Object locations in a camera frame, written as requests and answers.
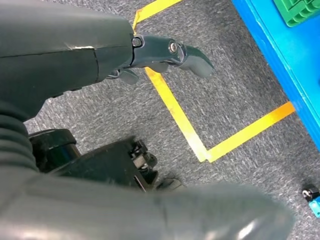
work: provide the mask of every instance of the blue shelf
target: blue shelf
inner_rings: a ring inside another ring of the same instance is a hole
[[[320,150],[320,15],[288,27],[273,0],[232,0]]]

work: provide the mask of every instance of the black object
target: black object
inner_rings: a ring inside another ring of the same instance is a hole
[[[302,190],[302,195],[308,203],[312,202],[318,197],[320,197],[319,189],[315,185],[306,185]]]
[[[29,136],[35,164],[42,173],[98,181],[107,184],[154,188],[157,159],[146,145],[133,137],[100,147],[85,155],[76,148],[67,129],[51,129]]]

